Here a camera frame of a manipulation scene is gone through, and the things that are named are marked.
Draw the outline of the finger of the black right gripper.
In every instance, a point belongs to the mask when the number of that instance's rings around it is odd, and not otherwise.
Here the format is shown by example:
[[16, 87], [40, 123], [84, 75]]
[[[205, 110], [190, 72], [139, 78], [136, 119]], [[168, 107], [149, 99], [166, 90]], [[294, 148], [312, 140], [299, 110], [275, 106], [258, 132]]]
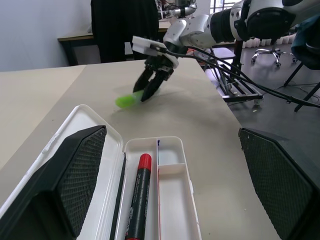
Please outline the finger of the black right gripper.
[[147, 84], [144, 88], [143, 95], [141, 97], [141, 102], [147, 101], [151, 98], [156, 91], [159, 89], [163, 81], [165, 80], [165, 73], [164, 72], [157, 72], [155, 77]]
[[145, 87], [149, 84], [149, 79], [153, 75], [154, 71], [149, 68], [145, 68], [138, 80], [135, 82], [133, 87], [133, 92], [139, 92], [145, 89]]

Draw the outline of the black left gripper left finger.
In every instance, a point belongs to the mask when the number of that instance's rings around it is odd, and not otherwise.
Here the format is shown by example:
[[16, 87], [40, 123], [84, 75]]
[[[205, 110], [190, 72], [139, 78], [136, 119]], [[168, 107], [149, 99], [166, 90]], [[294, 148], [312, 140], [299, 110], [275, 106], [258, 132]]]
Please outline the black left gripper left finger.
[[0, 240], [76, 240], [97, 184], [107, 128], [66, 137], [0, 218]]

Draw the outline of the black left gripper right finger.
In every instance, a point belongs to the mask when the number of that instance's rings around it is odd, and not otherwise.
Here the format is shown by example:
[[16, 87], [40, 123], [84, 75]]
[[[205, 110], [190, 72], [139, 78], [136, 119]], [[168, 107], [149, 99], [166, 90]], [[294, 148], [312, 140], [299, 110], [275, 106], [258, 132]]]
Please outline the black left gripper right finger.
[[320, 167], [293, 141], [240, 128], [254, 190], [281, 240], [320, 240]]

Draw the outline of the green marker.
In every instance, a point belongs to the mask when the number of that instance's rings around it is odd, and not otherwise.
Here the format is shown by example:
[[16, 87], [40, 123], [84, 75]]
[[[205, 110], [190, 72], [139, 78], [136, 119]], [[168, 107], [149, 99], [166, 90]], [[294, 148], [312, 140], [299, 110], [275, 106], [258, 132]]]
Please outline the green marker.
[[144, 91], [136, 91], [131, 94], [123, 95], [115, 100], [115, 105], [120, 109], [125, 109], [137, 105], [141, 102]]

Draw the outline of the black marker with red cap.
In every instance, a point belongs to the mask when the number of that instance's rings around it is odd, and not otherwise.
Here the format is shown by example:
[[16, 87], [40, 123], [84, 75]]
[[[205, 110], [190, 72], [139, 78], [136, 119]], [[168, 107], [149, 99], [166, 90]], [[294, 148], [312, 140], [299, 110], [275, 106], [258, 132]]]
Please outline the black marker with red cap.
[[151, 170], [152, 157], [144, 153], [140, 156], [137, 167], [125, 240], [145, 239]]

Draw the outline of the white plastic pencil case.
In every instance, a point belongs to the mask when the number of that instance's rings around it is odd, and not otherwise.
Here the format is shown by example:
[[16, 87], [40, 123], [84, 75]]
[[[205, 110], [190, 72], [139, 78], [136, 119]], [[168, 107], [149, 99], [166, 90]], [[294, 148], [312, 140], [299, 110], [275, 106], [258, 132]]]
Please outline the white plastic pencil case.
[[125, 240], [129, 212], [142, 154], [152, 158], [144, 240], [201, 240], [183, 143], [176, 136], [136, 138], [122, 136], [89, 106], [76, 106], [37, 157], [33, 157], [4, 192], [0, 188], [0, 218], [31, 176], [57, 151], [68, 136], [105, 126], [96, 187], [76, 240]]

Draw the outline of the person in black clothes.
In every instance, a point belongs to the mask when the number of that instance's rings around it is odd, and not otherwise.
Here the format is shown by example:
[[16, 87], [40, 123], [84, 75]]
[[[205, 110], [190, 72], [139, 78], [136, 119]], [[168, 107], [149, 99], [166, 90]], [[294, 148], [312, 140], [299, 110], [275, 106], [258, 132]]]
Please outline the person in black clothes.
[[102, 63], [126, 60], [133, 37], [156, 41], [159, 19], [155, 0], [91, 0], [91, 28]]

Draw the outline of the black wheeled metal stand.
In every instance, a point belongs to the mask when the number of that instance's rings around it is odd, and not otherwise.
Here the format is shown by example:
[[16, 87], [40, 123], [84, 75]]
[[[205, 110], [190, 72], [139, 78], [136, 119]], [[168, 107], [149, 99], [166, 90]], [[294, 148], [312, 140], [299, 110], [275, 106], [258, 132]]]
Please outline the black wheeled metal stand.
[[[241, 76], [242, 49], [242, 41], [223, 42], [205, 50], [208, 54], [212, 54], [223, 61], [210, 58], [202, 53], [200, 53], [199, 56], [218, 65], [220, 68], [231, 71], [237, 76]], [[221, 71], [206, 63], [202, 65], [202, 69], [226, 103], [253, 101], [255, 105], [259, 105], [263, 99], [263, 95], [256, 90], [253, 85], [227, 72]]]

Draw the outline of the row of white blocks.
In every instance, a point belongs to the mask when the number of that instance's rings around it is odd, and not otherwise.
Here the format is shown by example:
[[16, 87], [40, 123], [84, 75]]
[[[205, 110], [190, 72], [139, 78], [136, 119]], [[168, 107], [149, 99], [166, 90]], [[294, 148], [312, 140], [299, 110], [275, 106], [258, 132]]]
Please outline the row of white blocks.
[[[295, 36], [296, 36], [295, 33], [292, 35], [282, 36], [276, 41], [276, 44], [277, 45], [292, 44], [295, 39]], [[248, 41], [243, 42], [242, 48], [244, 49], [244, 48], [257, 48], [260, 46], [270, 46], [272, 45], [271, 41], [272, 41], [271, 39], [263, 39], [263, 40], [260, 40], [258, 38], [249, 39]]]

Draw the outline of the black chair legs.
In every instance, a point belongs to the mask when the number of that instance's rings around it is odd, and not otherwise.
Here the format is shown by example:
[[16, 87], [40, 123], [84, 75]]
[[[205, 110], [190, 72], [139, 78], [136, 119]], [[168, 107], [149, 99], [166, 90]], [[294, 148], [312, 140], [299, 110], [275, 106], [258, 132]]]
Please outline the black chair legs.
[[293, 80], [293, 78], [297, 75], [297, 73], [300, 71], [300, 69], [304, 66], [304, 64], [301, 62], [296, 69], [292, 72], [292, 74], [289, 76], [289, 78], [284, 82], [283, 87], [307, 87], [307, 86], [314, 86], [311, 91], [307, 92], [307, 95], [303, 98], [303, 101], [308, 102], [311, 98], [315, 97], [318, 102], [320, 103], [320, 95], [316, 95], [316, 92], [320, 91], [320, 82], [316, 83], [303, 83], [303, 84], [290, 84], [290, 82]]

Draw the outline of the chrome office chair base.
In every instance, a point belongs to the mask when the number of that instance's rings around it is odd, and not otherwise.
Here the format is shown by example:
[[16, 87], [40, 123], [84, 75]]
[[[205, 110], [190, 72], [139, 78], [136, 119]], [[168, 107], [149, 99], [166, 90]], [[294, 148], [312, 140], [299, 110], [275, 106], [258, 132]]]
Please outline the chrome office chair base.
[[251, 58], [252, 65], [256, 63], [256, 60], [260, 55], [273, 55], [273, 57], [275, 58], [276, 68], [280, 68], [282, 65], [280, 63], [281, 55], [290, 55], [292, 57], [292, 63], [296, 63], [298, 61], [291, 52], [281, 51], [279, 48], [273, 48], [271, 50], [260, 48], [255, 51], [254, 55]]

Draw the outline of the teal jacket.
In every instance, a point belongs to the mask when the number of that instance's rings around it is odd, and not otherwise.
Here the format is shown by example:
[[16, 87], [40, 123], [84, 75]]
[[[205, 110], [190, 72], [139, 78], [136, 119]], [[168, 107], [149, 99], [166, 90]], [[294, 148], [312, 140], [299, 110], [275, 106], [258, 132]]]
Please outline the teal jacket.
[[320, 14], [299, 24], [291, 52], [307, 68], [320, 70]]

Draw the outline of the wooden desk with black frame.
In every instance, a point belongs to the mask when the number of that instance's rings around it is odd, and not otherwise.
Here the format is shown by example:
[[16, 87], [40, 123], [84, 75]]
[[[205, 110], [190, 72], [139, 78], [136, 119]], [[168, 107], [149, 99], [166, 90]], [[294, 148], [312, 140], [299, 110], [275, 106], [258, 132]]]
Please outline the wooden desk with black frame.
[[[169, 21], [159, 22], [157, 40], [160, 42], [163, 40], [163, 37], [170, 26], [171, 23]], [[64, 50], [68, 65], [71, 67], [79, 64], [74, 48], [96, 45], [93, 34], [88, 32], [79, 32], [70, 36], [59, 37], [57, 40]]]

